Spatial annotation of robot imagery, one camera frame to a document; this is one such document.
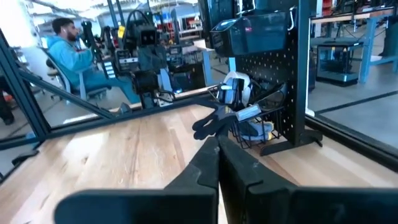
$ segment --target black box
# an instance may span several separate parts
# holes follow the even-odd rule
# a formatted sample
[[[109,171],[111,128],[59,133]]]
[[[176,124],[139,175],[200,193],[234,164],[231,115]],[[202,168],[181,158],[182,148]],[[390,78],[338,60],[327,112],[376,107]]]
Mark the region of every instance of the black box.
[[[205,38],[206,47],[213,49],[213,40],[210,31],[221,21],[233,19],[236,16],[235,0],[199,0],[200,17],[203,26],[203,37]]]
[[[211,31],[214,49],[222,57],[283,49],[289,18],[286,12],[272,12],[220,22]]]

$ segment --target wooden table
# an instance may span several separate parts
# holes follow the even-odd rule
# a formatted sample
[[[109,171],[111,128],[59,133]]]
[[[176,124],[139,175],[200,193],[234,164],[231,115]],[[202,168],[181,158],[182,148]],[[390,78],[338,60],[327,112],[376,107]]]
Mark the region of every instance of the wooden table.
[[[192,124],[209,108],[188,106],[46,141],[0,186],[0,223],[53,223],[56,204],[83,189],[161,189],[190,162],[202,141]],[[298,185],[397,187],[398,175],[325,138],[259,157]],[[219,223],[226,223],[220,203]]]
[[[391,16],[393,12],[394,10],[391,8],[379,9],[376,11],[369,11],[369,12],[357,12],[357,14],[354,15],[354,19],[370,19],[373,17]],[[314,17],[311,18],[311,23],[317,24],[324,22],[342,22],[342,21],[350,21],[352,20],[352,18],[353,18],[352,13],[344,13],[336,16]]]
[[[393,55],[390,57],[384,57],[380,60],[372,61],[372,49],[373,49],[373,42],[375,38],[375,31],[378,20],[393,16],[394,10],[392,7],[384,8],[384,9],[377,9],[368,12],[358,12],[357,14],[352,16],[351,13],[347,14],[340,14],[337,16],[326,16],[326,17],[316,17],[311,18],[312,24],[317,23],[325,23],[325,22],[341,22],[341,21],[350,21],[352,19],[366,19],[366,31],[365,36],[360,38],[360,41],[363,42],[363,50],[362,50],[362,62],[361,68],[359,69],[359,82],[366,83],[369,76],[370,66],[372,65],[380,65],[387,62],[393,62],[392,71],[398,72],[398,55]],[[331,29],[329,26],[328,34],[331,35]],[[356,37],[351,38],[351,41],[359,41]]]

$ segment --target yellow label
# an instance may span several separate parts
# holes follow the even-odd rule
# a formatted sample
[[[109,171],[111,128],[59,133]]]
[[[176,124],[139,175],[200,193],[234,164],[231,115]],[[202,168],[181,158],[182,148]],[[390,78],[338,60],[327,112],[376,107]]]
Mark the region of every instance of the yellow label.
[[[231,108],[229,108],[229,107],[225,107],[225,113],[230,113],[230,112],[232,112],[232,110],[231,110]]]
[[[126,28],[125,28],[124,26],[119,26],[118,37],[119,37],[120,39],[123,38],[123,35],[124,35],[124,31],[125,31],[125,30],[126,30]]]

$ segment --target black pegboard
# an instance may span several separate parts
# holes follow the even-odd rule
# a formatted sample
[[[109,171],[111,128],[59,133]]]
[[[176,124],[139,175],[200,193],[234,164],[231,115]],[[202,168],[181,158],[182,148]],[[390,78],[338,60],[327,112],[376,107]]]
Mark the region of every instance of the black pegboard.
[[[292,6],[297,7],[295,13],[298,13],[298,19],[295,27],[287,32],[285,48],[236,57],[236,70],[248,74],[255,80],[288,84],[281,130],[277,131],[289,142],[298,145],[300,135],[305,129],[309,11],[308,8],[299,6],[298,0],[276,0],[272,3],[269,1],[267,5],[272,10],[285,11]],[[244,0],[243,6],[243,10],[252,9],[252,0]]]

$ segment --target man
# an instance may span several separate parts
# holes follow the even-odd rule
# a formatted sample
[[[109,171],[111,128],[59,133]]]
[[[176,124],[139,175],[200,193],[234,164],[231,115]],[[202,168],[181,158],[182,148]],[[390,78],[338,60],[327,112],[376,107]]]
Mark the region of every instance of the man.
[[[0,118],[4,121],[5,125],[11,125],[14,122],[14,115],[12,115],[11,108],[4,99],[2,92],[5,91],[7,94],[12,95],[10,86],[7,83],[6,78],[0,74]]]
[[[91,49],[77,51],[73,44],[78,40],[79,30],[73,21],[68,18],[58,18],[52,22],[56,36],[47,39],[49,54],[55,59],[72,86],[78,89],[80,84],[77,71],[86,70],[83,74],[86,89],[102,88],[106,86],[119,87],[130,103],[139,102],[139,97],[132,90],[132,81],[129,77],[110,78],[107,80],[101,71],[89,69],[93,65],[94,55]]]

